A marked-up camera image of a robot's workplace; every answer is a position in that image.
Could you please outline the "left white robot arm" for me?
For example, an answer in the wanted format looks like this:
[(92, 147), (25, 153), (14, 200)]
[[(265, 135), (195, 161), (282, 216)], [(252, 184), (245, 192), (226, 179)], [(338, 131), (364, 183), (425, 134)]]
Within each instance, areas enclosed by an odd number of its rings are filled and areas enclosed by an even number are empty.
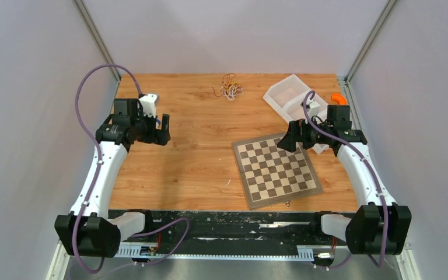
[(156, 114), (159, 96), (114, 100), (113, 112), (94, 134), (94, 155), (80, 195), (69, 214), (58, 215), (54, 228), (70, 256), (112, 258), (131, 236), (147, 242), (155, 226), (145, 210), (109, 218), (109, 202), (118, 172), (135, 142), (164, 146), (170, 140), (170, 116)]

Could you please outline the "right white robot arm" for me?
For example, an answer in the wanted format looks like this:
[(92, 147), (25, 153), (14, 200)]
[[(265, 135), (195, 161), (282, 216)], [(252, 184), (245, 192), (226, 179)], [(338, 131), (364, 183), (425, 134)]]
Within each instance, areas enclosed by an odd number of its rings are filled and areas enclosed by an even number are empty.
[(336, 237), (344, 241), (354, 255), (401, 254), (412, 213), (398, 205), (383, 185), (370, 159), (363, 132), (352, 129), (348, 105), (329, 105), (325, 121), (314, 119), (290, 121), (277, 147), (288, 152), (310, 149), (315, 144), (328, 145), (342, 163), (355, 191), (359, 205), (353, 217), (321, 212), (310, 227), (316, 243)]

